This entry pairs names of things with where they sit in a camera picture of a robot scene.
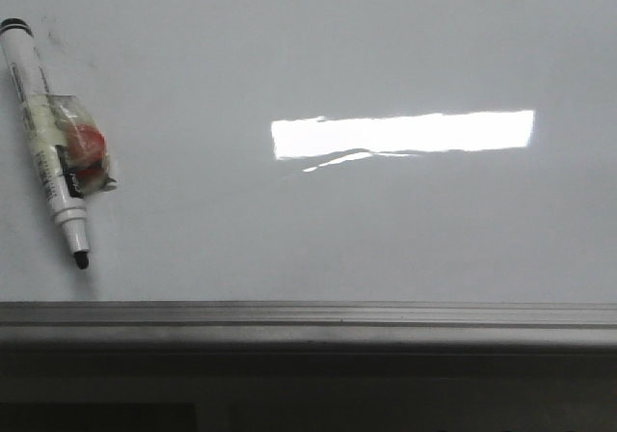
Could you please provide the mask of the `red magnet taped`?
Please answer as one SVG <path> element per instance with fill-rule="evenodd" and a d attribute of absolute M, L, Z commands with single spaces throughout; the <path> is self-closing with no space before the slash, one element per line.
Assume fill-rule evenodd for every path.
<path fill-rule="evenodd" d="M 56 126 L 66 139 L 68 172 L 74 175 L 81 194 L 116 188 L 105 137 L 92 115 L 74 95 L 49 94 Z"/>

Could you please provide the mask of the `white whiteboard marker pen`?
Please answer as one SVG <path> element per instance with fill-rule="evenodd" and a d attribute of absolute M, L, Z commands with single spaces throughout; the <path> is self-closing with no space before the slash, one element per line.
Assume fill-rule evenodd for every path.
<path fill-rule="evenodd" d="M 1 47 L 17 91 L 29 149 L 54 224 L 62 231 L 77 267 L 90 264 L 87 209 L 77 176 L 69 168 L 67 136 L 58 126 L 50 89 L 30 26 L 20 18 L 1 22 Z"/>

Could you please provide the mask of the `white whiteboard with aluminium frame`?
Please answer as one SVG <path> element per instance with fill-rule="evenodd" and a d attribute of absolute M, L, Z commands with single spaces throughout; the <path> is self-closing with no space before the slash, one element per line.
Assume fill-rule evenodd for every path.
<path fill-rule="evenodd" d="M 616 344 L 616 0 L 1 0 L 104 133 L 79 270 L 1 76 L 1 345 Z"/>

